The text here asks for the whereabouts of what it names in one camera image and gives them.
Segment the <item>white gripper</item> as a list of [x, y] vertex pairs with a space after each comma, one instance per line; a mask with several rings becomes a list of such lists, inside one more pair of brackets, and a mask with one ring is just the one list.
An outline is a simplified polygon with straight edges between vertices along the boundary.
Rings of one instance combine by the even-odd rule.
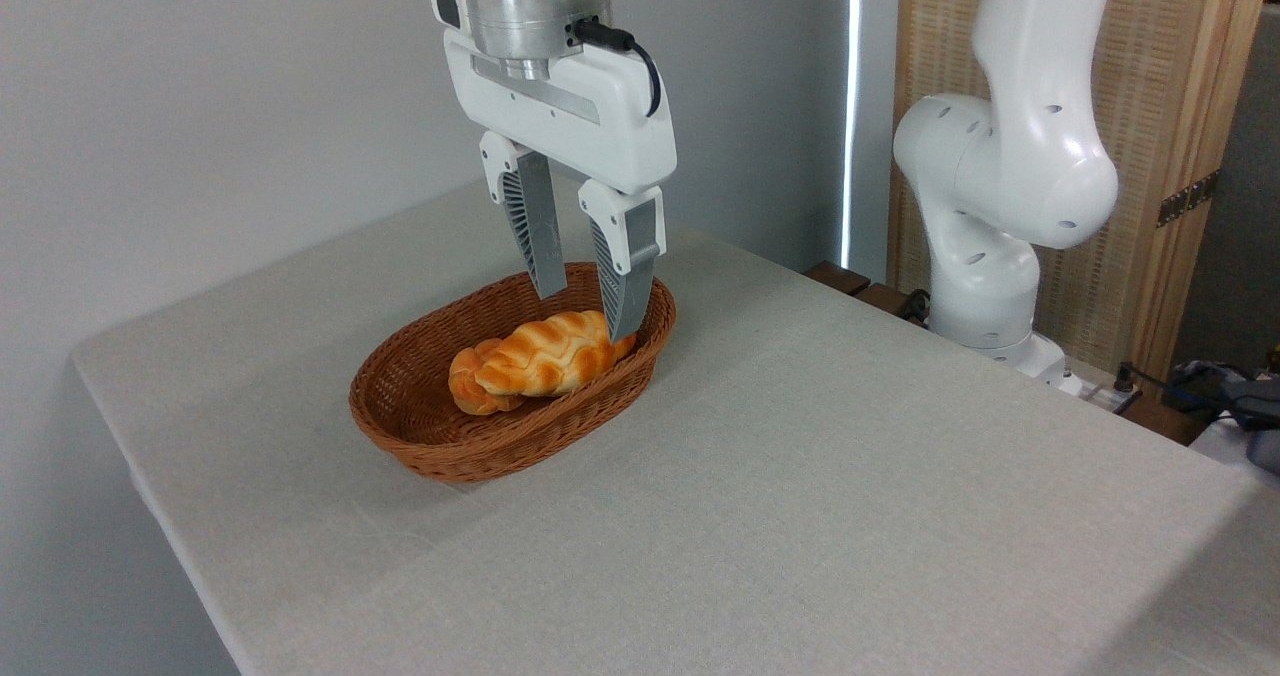
[[579, 204], [591, 221], [609, 338], [632, 335], [667, 251], [654, 184], [677, 163], [655, 61], [634, 35], [608, 26], [609, 0], [431, 1], [458, 102], [490, 131], [480, 140], [488, 189], [538, 297], [567, 287], [553, 157], [591, 178]]

